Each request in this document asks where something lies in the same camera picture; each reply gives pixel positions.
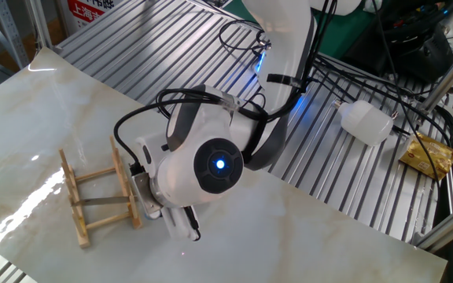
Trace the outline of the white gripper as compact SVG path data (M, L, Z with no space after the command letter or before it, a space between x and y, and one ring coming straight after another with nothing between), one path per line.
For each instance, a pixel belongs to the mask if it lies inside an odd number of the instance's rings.
M136 143L136 154L143 172L134 176L134 186L145 216L152 220L162 217L172 239L199 241L201 232L193 208L173 208L157 196L157 170L160 162L170 152L165 134L140 137L136 139Z

